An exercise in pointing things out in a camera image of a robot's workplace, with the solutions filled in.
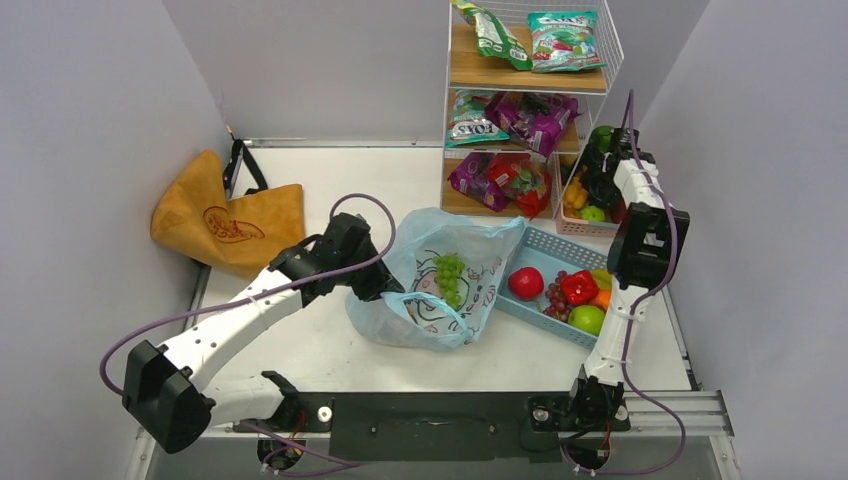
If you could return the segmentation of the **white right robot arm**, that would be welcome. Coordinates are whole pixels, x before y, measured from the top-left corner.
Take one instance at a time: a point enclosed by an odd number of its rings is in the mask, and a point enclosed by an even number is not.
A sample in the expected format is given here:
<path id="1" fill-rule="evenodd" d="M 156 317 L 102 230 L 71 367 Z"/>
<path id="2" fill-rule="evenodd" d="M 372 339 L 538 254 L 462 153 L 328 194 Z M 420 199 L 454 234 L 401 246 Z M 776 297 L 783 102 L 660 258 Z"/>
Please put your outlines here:
<path id="1" fill-rule="evenodd" d="M 610 427 L 623 408 L 633 337 L 648 306 L 673 277 L 691 217 L 672 206 L 654 160 L 635 147 L 630 128 L 612 131 L 598 171 L 612 180 L 626 206 L 607 255 L 613 285 L 601 332 L 565 402 L 578 430 Z"/>

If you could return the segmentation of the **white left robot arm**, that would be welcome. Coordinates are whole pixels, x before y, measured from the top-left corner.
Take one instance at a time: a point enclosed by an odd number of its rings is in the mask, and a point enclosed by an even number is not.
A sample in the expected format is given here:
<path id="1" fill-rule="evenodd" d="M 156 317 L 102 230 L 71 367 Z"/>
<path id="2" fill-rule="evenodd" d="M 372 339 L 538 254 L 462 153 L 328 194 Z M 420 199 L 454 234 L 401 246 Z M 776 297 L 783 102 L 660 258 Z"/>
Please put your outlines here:
<path id="1" fill-rule="evenodd" d="M 292 426 L 299 392 L 283 375 L 264 370 L 220 381 L 218 372 L 283 318 L 335 287 L 365 302 L 404 288 L 372 242 L 361 216 L 334 215 L 322 234 L 282 250 L 230 302 L 190 330 L 155 346 L 131 349 L 122 404 L 167 453 L 180 452 L 210 427 L 257 420 L 275 430 Z"/>

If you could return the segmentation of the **light blue plastic grocery bag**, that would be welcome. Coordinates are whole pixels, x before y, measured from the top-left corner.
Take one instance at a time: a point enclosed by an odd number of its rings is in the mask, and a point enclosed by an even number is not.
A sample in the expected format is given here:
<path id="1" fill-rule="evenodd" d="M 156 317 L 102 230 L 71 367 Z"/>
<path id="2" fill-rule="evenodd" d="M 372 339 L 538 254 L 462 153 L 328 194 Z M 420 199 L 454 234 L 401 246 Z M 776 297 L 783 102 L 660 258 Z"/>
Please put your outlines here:
<path id="1" fill-rule="evenodd" d="M 384 293 L 371 302 L 349 295 L 345 308 L 354 329 L 372 342 L 436 352 L 478 341 L 494 307 L 506 263 L 526 226 L 521 217 L 500 226 L 485 226 L 436 208 L 409 213 L 383 259 L 405 292 Z M 457 310 L 441 298 L 433 263 L 435 257 L 452 253 L 465 264 Z"/>

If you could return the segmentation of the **green toy grapes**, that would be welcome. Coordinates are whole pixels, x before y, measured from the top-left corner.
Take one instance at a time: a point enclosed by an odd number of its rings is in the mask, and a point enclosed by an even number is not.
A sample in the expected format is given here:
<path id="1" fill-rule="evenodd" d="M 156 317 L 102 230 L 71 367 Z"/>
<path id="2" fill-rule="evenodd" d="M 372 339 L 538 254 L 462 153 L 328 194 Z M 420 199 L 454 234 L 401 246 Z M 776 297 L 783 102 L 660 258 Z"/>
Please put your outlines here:
<path id="1" fill-rule="evenodd" d="M 453 310 L 460 306 L 459 281 L 465 267 L 464 262 L 456 253 L 435 257 L 436 285 L 441 298 Z"/>

